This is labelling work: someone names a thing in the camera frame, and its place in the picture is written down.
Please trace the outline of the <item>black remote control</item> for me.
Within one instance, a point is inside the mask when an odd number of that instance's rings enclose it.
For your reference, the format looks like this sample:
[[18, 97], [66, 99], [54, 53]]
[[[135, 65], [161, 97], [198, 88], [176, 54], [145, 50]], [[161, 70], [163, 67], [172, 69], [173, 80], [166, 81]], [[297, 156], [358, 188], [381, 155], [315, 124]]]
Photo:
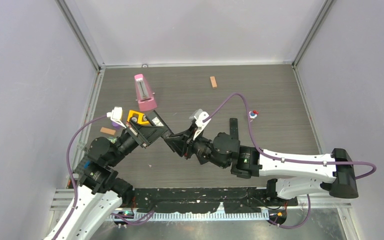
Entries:
[[147, 120], [152, 126], [155, 127], [161, 127], [164, 129], [164, 133], [162, 134], [162, 138], [165, 140], [167, 139], [170, 135], [173, 134], [172, 130], [169, 128], [167, 123], [163, 120], [163, 118], [157, 113], [156, 110], [148, 111], [145, 114]]

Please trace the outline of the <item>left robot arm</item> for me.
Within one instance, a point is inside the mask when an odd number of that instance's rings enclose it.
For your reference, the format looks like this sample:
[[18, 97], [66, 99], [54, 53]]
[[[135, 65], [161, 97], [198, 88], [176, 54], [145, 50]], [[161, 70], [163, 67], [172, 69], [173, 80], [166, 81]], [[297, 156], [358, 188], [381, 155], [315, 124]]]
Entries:
[[146, 148], [168, 132], [161, 121], [142, 125], [128, 122], [115, 142], [94, 139], [80, 167], [74, 197], [47, 240], [89, 240], [118, 207], [133, 202], [133, 186], [113, 168], [137, 147]]

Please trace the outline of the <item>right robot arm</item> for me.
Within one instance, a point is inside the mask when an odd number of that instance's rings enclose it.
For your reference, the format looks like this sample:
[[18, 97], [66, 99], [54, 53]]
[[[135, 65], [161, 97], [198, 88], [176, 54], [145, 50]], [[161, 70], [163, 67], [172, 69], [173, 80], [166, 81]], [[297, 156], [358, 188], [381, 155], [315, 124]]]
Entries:
[[190, 127], [164, 141], [180, 157], [195, 155], [200, 164], [230, 168], [238, 178], [267, 177], [265, 198], [271, 205], [314, 193], [340, 199], [359, 196], [353, 161], [343, 148], [320, 155], [280, 153], [241, 145], [239, 139], [225, 132], [210, 140], [195, 135], [196, 131]]

